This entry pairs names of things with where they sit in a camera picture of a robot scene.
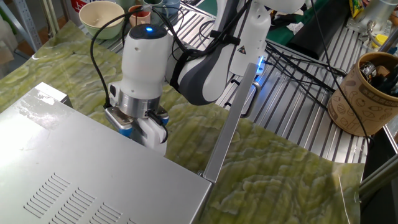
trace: black cable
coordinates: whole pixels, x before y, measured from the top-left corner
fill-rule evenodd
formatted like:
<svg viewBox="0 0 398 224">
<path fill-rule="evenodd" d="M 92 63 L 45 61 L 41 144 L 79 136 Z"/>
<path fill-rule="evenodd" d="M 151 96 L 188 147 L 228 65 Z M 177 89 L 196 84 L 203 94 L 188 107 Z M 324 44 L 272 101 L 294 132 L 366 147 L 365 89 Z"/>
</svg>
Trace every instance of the black cable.
<svg viewBox="0 0 398 224">
<path fill-rule="evenodd" d="M 320 79 L 318 79 L 317 77 L 313 76 L 312 74 L 308 73 L 306 70 L 302 69 L 301 67 L 299 67 L 298 65 L 296 65 L 294 62 L 292 62 L 291 60 L 289 60 L 287 57 L 285 57 L 282 52 L 279 52 L 274 46 L 272 46 L 272 44 L 270 44 L 269 42 L 267 42 L 267 47 L 271 48 L 271 50 L 273 52 L 275 52 L 276 54 L 278 54 L 281 58 L 283 58 L 287 63 L 290 64 L 290 66 L 296 68 L 300 73 L 304 74 L 306 77 L 312 79 L 315 83 L 321 85 L 322 87 L 326 88 L 327 90 L 329 90 L 330 92 L 334 92 L 335 90 L 326 85 L 323 81 L 321 81 Z"/>
<path fill-rule="evenodd" d="M 127 17 L 124 18 L 124 24 L 123 24 L 123 28 L 122 28 L 122 44 L 123 44 L 123 47 L 124 47 L 124 31 L 126 30 L 126 26 L 127 26 L 128 20 L 129 20 L 129 18 L 127 18 Z"/>
<path fill-rule="evenodd" d="M 317 64 L 317 65 L 321 65 L 323 68 L 325 68 L 328 72 L 331 72 L 331 70 L 329 69 L 329 66 L 327 65 L 327 64 L 325 64 L 325 63 L 320 63 L 320 62 L 317 62 L 317 61 L 315 61 L 315 60 L 306 60 L 306 59 L 302 59 L 302 58 L 296 58 L 296 57 L 294 57 L 294 56 L 292 56 L 292 55 L 286 55 L 286 54 L 284 54 L 284 53 L 282 53 L 285 57 L 287 57 L 287 58 L 291 58 L 291 59 L 293 59 L 293 60 L 298 60 L 299 62 L 307 62 L 307 63 L 314 63 L 314 64 Z M 340 68 L 335 68 L 335 67 L 332 67 L 331 69 L 333 69 L 336 73 L 338 73 L 337 75 L 340 75 L 340 76 L 342 76 L 342 77 L 345 77 L 345 76 L 347 76 L 347 73 L 344 71 L 344 70 L 342 70 L 342 69 L 340 69 Z"/>
<path fill-rule="evenodd" d="M 283 71 L 283 69 L 279 68 L 276 64 L 269 63 L 269 62 L 267 62 L 266 64 L 275 67 L 275 68 L 278 69 L 282 74 L 284 74 L 284 75 L 286 75 L 286 76 L 288 76 L 288 77 L 291 78 L 291 76 L 290 76 L 289 74 L 286 74 L 286 73 Z M 308 84 L 311 84 L 311 85 L 323 87 L 323 86 L 321 86 L 321 85 L 319 85 L 319 84 L 317 84 L 317 83 L 314 83 L 314 82 L 308 82 L 308 81 L 303 81 L 303 80 L 299 80 L 299 82 L 300 82 L 300 83 L 308 83 Z"/>
<path fill-rule="evenodd" d="M 320 102 L 315 96 L 313 96 L 313 95 L 310 93 L 310 91 L 309 91 L 308 89 L 306 89 L 306 88 L 301 84 L 300 80 L 296 79 L 296 78 L 293 76 L 293 74 L 291 74 L 285 67 L 283 67 L 282 64 L 280 64 L 280 63 L 278 62 L 278 60 L 277 60 L 270 52 L 267 51 L 267 53 L 269 54 L 270 57 L 272 57 L 272 59 L 275 60 L 276 64 L 278 64 L 278 65 L 280 65 L 282 68 L 284 68 L 284 70 L 286 71 L 286 73 L 289 74 L 288 76 L 289 76 L 290 78 L 292 78 L 293 80 L 295 80 L 295 81 L 297 82 L 297 84 L 298 84 L 301 88 L 303 88 L 303 89 L 305 90 L 305 92 L 306 92 L 308 95 L 310 95 L 310 97 L 311 97 L 320 107 L 322 107 L 323 109 L 327 110 L 326 106 L 325 106 L 322 102 Z"/>
<path fill-rule="evenodd" d="M 180 27 L 178 28 L 178 31 L 176 32 L 176 34 L 178 35 L 178 33 L 181 31 L 182 24 L 184 23 L 185 14 L 184 14 L 184 12 L 183 12 L 180 8 L 177 8 L 177 7 L 167 6 L 166 8 L 178 9 L 178 10 L 181 12 L 181 15 L 182 15 L 181 24 L 180 24 Z M 175 57 L 175 55 L 174 55 L 174 52 L 176 51 L 176 49 L 173 50 L 173 49 L 174 49 L 174 43 L 175 43 L 175 39 L 173 40 L 173 44 L 172 44 L 172 56 L 173 56 L 173 58 L 174 58 L 175 60 L 178 60 L 178 59 Z"/>
<path fill-rule="evenodd" d="M 323 48 L 324 48 L 324 50 L 325 50 L 326 62 L 328 63 L 329 68 L 331 68 L 330 59 L 329 59 L 329 55 L 328 55 L 328 48 L 326 47 L 325 39 L 323 38 L 321 25 L 320 25 L 320 23 L 319 23 L 319 19 L 318 19 L 318 16 L 317 16 L 317 10 L 315 9 L 315 5 L 314 5 L 314 3 L 313 3 L 313 0 L 311 0 L 311 4 L 312 4 L 313 12 L 314 12 L 314 14 L 315 14 L 315 20 L 317 21 L 317 24 L 318 24 L 319 33 L 320 33 L 320 35 L 321 35 L 322 45 L 323 45 Z M 336 83 L 336 85 L 337 85 L 339 91 L 341 92 L 341 95 L 342 95 L 343 98 L 347 101 L 348 106 L 351 108 L 351 110 L 353 110 L 353 113 L 355 114 L 356 118 L 358 119 L 358 121 L 359 121 L 359 123 L 360 123 L 360 125 L 361 125 L 361 127 L 362 127 L 362 129 L 363 129 L 363 133 L 365 134 L 366 143 L 367 143 L 368 149 L 369 149 L 368 134 L 366 133 L 366 130 L 365 130 L 365 127 L 364 127 L 364 125 L 363 125 L 363 123 L 362 123 L 362 121 L 361 121 L 361 118 L 359 117 L 359 115 L 357 114 L 357 112 L 354 110 L 353 105 L 351 105 L 351 103 L 350 103 L 349 100 L 347 99 L 347 96 L 344 94 L 343 90 L 341 89 L 340 84 L 337 82 L 337 78 L 335 77 L 335 74 L 334 74 L 333 72 L 331 72 L 331 75 L 332 75 L 333 80 L 335 81 L 335 83 Z"/>
<path fill-rule="evenodd" d="M 134 11 L 132 11 L 132 12 L 125 13 L 125 14 L 123 14 L 123 15 L 121 15 L 121 16 L 118 16 L 118 17 L 112 19 L 111 21 L 109 21 L 109 22 L 107 22 L 105 25 L 103 25 L 101 28 L 99 28 L 99 30 L 97 31 L 97 33 L 94 35 L 94 37 L 93 37 L 92 40 L 91 40 L 91 44 L 90 44 L 90 57 L 91 57 L 91 61 L 93 62 L 93 65 L 94 65 L 94 67 L 95 67 L 95 70 L 97 71 L 97 73 L 98 73 L 98 75 L 99 75 L 99 78 L 101 79 L 102 86 L 104 87 L 104 90 L 105 90 L 105 104 L 104 104 L 104 108 L 109 108 L 109 107 L 111 107 L 112 105 L 111 105 L 111 103 L 110 103 L 108 88 L 106 87 L 106 83 L 105 83 L 104 77 L 102 76 L 102 73 L 101 73 L 100 69 L 98 68 L 97 63 L 95 62 L 94 53 L 93 53 L 93 52 L 94 52 L 94 43 L 95 43 L 95 40 L 97 39 L 98 35 L 102 32 L 102 30 L 104 30 L 105 28 L 107 28 L 107 26 L 109 26 L 109 25 L 112 24 L 113 22 L 116 22 L 117 20 L 119 20 L 119 19 L 121 19 L 121 18 L 123 18 L 123 17 L 131 16 L 133 13 L 141 12 L 141 11 L 142 11 L 142 9 L 137 9 L 137 10 L 134 10 Z"/>
<path fill-rule="evenodd" d="M 205 26 L 207 27 L 207 25 L 208 24 L 211 24 L 212 22 L 214 22 L 214 21 L 207 21 L 207 22 L 204 22 L 202 25 L 200 25 L 200 27 L 199 27 L 199 35 L 201 35 L 204 39 L 209 39 L 208 37 L 206 37 L 206 36 L 204 36 L 201 32 L 202 32 L 202 30 L 205 28 Z"/>
</svg>

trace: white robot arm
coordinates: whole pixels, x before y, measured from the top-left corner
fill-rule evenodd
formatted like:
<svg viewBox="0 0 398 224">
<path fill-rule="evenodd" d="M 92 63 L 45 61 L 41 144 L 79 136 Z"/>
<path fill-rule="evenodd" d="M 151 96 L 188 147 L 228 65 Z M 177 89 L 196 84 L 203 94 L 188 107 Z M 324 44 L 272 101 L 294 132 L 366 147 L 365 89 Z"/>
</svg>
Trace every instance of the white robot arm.
<svg viewBox="0 0 398 224">
<path fill-rule="evenodd" d="M 106 108 L 106 117 L 121 134 L 165 154 L 168 133 L 159 114 L 164 78 L 193 105 L 216 101 L 225 89 L 229 72 L 242 76 L 249 63 L 261 62 L 271 26 L 264 6 L 294 12 L 303 3 L 217 0 L 213 38 L 218 38 L 218 45 L 195 58 L 188 54 L 193 50 L 171 49 L 173 37 L 163 27 L 133 27 L 124 46 L 123 79 L 109 84 L 113 107 Z M 172 50 L 178 61 L 171 57 Z"/>
<path fill-rule="evenodd" d="M 169 58 L 166 79 L 191 104 L 206 105 L 216 101 L 224 91 L 228 72 L 243 76 L 249 63 L 258 63 L 264 56 L 265 39 L 271 26 L 264 6 L 293 13 L 303 6 L 304 0 L 217 0 L 213 30 L 219 33 L 225 30 L 245 4 L 247 11 L 226 34 L 240 40 L 238 44 L 224 41 L 213 53 L 189 61 L 182 68 L 175 66 L 177 62 L 173 57 Z"/>
</svg>

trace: blue indicator light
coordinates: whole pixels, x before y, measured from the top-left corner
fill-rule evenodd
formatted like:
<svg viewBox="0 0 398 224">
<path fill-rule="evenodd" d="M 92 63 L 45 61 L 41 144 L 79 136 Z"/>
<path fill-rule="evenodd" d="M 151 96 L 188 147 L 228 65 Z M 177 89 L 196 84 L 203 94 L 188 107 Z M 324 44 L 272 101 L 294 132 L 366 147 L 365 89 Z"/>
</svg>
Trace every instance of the blue indicator light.
<svg viewBox="0 0 398 224">
<path fill-rule="evenodd" d="M 264 56 L 261 56 L 259 63 L 257 64 L 257 66 L 258 66 L 257 73 L 262 73 L 261 64 L 262 64 L 263 59 L 264 59 Z"/>
</svg>

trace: green bowl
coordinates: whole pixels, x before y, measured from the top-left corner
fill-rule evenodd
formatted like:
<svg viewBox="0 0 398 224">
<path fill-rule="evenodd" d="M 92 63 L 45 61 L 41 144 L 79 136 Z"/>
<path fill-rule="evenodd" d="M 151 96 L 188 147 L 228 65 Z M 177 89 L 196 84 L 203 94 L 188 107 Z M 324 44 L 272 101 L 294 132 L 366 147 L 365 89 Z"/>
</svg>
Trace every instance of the green bowl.
<svg viewBox="0 0 398 224">
<path fill-rule="evenodd" d="M 80 9 L 79 18 L 88 32 L 94 36 L 101 27 L 112 19 L 124 14 L 124 9 L 116 3 L 109 1 L 91 2 Z M 116 37 L 123 26 L 124 18 L 111 23 L 101 31 L 97 39 L 108 40 Z"/>
<path fill-rule="evenodd" d="M 89 26 L 89 25 L 85 24 L 83 21 L 82 21 L 82 23 L 85 25 L 88 32 L 92 36 L 94 36 L 97 33 L 97 31 L 100 30 L 100 28 L 95 28 L 95 27 Z M 97 39 L 108 40 L 108 39 L 112 39 L 113 37 L 116 37 L 122 30 L 122 26 L 123 26 L 123 23 L 121 22 L 120 24 L 118 24 L 116 26 L 105 28 L 98 34 Z"/>
</svg>

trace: pen holder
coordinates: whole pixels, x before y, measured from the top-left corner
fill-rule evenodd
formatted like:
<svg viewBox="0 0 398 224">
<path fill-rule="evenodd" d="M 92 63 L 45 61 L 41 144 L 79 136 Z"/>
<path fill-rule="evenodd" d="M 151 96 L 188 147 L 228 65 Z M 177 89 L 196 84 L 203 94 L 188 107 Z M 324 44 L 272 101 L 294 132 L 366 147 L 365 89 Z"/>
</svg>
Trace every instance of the pen holder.
<svg viewBox="0 0 398 224">
<path fill-rule="evenodd" d="M 376 134 L 398 114 L 398 98 L 380 92 L 365 80 L 359 70 L 359 67 L 364 62 L 371 62 L 376 67 L 383 65 L 392 71 L 398 64 L 398 58 L 382 52 L 364 54 L 354 64 L 354 67 L 340 85 L 348 101 L 361 119 L 366 133 L 372 135 Z M 339 89 L 329 99 L 328 111 L 332 120 L 341 129 L 350 134 L 365 136 L 357 117 L 341 95 Z"/>
</svg>

